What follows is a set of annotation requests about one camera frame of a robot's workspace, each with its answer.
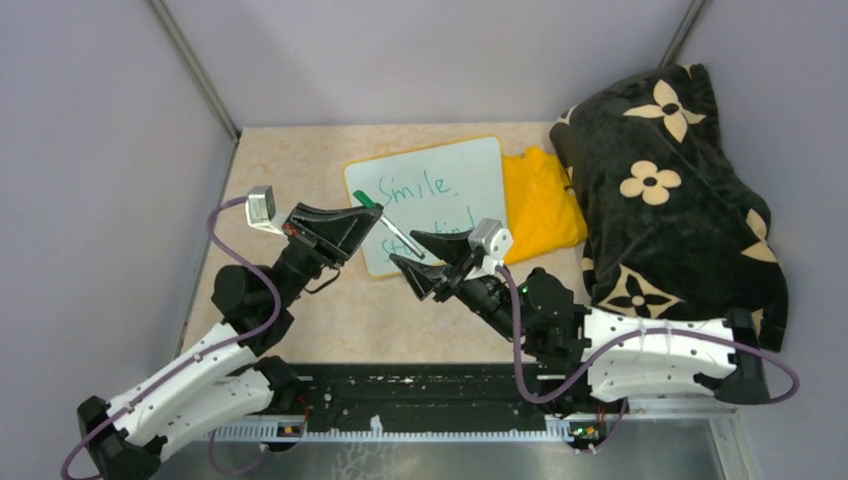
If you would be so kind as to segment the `green marker cap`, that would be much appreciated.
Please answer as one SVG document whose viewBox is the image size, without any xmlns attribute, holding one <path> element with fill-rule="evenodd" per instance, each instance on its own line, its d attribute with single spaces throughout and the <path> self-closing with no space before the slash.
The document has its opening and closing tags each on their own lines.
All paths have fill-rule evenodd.
<svg viewBox="0 0 848 480">
<path fill-rule="evenodd" d="M 375 208 L 377 206 L 376 202 L 363 190 L 355 190 L 353 197 L 366 208 Z"/>
</svg>

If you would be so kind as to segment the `green whiteboard marker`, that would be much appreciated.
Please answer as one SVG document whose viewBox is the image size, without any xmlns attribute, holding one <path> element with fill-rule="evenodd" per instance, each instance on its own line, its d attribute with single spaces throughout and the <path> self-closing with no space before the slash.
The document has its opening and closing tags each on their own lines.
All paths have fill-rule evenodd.
<svg viewBox="0 0 848 480">
<path fill-rule="evenodd" d="M 380 217 L 380 222 L 419 260 L 426 258 L 426 254 L 416 245 L 413 240 L 405 234 L 387 215 Z"/>
</svg>

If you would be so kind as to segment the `yellow-framed whiteboard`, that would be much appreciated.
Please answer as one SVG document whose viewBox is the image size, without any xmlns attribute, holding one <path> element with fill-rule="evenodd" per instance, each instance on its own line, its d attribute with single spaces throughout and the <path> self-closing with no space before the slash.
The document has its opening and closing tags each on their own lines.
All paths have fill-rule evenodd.
<svg viewBox="0 0 848 480">
<path fill-rule="evenodd" d="M 353 162 L 343 169 L 352 205 L 363 191 L 407 234 L 458 233 L 484 218 L 507 223 L 501 144 L 495 136 Z"/>
</svg>

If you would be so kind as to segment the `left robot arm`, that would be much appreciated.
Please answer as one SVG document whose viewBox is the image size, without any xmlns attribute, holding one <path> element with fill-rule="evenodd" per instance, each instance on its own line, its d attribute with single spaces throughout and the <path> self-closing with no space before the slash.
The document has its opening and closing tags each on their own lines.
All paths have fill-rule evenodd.
<svg viewBox="0 0 848 480">
<path fill-rule="evenodd" d="M 221 319 L 186 353 L 110 399 L 77 409 L 81 439 L 100 479 L 148 479 L 196 437 L 248 414 L 292 411 L 299 379 L 270 354 L 290 329 L 291 305 L 324 270 L 339 271 L 380 221 L 376 203 L 323 210 L 297 204 L 288 214 L 270 199 L 236 197 L 250 227 L 283 235 L 276 262 L 258 266 L 240 254 L 216 276 L 212 300 Z"/>
</svg>

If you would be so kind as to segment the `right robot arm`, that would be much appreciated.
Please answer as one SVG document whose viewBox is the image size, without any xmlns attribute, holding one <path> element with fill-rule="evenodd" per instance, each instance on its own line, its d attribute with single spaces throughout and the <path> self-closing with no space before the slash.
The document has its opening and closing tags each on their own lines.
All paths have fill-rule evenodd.
<svg viewBox="0 0 848 480">
<path fill-rule="evenodd" d="M 743 310 L 703 321 L 650 319 L 633 307 L 615 313 L 579 305 L 540 267 L 517 283 L 504 265 L 513 238 L 497 220 L 460 233 L 410 235 L 440 261 L 390 255 L 414 294 L 455 298 L 509 341 L 519 391 L 533 403 L 563 396 L 572 410 L 588 412 L 599 401 L 652 395 L 770 401 L 753 322 Z"/>
</svg>

